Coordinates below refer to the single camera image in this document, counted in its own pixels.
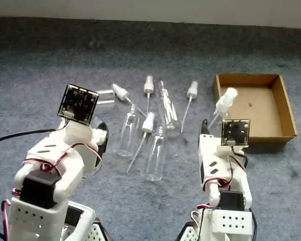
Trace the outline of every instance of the circuit board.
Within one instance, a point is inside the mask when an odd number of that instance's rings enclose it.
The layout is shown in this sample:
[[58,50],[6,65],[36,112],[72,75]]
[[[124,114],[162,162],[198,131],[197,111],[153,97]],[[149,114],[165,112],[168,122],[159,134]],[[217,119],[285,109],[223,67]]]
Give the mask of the circuit board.
[[221,145],[247,146],[250,133],[249,119],[224,119]]
[[67,84],[57,115],[88,126],[98,97],[99,94],[95,91]]

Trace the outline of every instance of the clear plastic bottle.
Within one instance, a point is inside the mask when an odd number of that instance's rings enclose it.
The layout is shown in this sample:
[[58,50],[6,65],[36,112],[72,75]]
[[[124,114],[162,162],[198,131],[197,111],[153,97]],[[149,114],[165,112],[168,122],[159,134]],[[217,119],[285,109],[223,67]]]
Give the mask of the clear plastic bottle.
[[173,101],[163,81],[159,82],[158,107],[163,127],[169,137],[180,134],[181,121],[178,119]]
[[223,119],[230,118],[228,110],[232,106],[236,96],[236,89],[227,88],[224,95],[216,102],[215,111],[213,116],[209,119],[207,126],[207,129],[211,135],[215,137],[221,137],[222,121]]
[[141,175],[149,181],[162,179],[167,151],[167,141],[163,131],[163,127],[159,127],[156,134],[152,136],[149,154],[141,171]]
[[136,106],[131,105],[131,110],[126,114],[125,120],[119,130],[113,146],[113,152],[122,157],[131,157],[137,141],[139,117],[135,113]]

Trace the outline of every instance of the mounting holes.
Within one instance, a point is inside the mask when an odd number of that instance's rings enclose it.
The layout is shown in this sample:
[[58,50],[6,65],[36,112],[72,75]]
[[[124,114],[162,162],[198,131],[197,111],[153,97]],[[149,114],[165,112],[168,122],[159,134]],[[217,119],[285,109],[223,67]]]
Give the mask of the mounting holes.
[[211,174],[215,174],[215,173],[217,173],[219,170],[217,170],[216,168],[213,170],[213,171],[211,171]]
[[210,167],[214,167],[216,164],[217,164],[217,162],[212,162],[212,163],[210,164]]

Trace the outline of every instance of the open cardboard tray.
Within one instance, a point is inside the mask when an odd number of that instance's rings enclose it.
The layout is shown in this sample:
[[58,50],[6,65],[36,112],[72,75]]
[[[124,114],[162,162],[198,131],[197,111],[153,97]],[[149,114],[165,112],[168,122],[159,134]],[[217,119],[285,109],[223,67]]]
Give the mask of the open cardboard tray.
[[238,95],[229,110],[232,119],[250,119],[249,142],[287,142],[297,136],[282,76],[278,74],[217,74],[216,101],[228,87]]

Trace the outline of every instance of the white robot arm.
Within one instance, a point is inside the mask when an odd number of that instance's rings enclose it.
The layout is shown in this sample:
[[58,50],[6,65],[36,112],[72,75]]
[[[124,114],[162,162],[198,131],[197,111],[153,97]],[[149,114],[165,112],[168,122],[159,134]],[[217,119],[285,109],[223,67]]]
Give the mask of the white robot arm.
[[94,210],[68,201],[82,178],[102,165],[108,129],[103,122],[89,125],[97,99],[93,91],[67,86],[61,128],[28,151],[15,176],[9,241],[110,240]]
[[[221,138],[208,133],[199,136],[201,186],[203,191],[209,193],[209,202],[198,205],[198,211],[192,212],[193,222],[184,226],[176,240],[252,239],[253,216],[249,211],[252,196],[245,167],[241,164],[242,160],[238,159],[239,156],[244,156],[242,146],[224,146],[221,143]],[[194,213],[197,214],[197,219],[193,217]]]

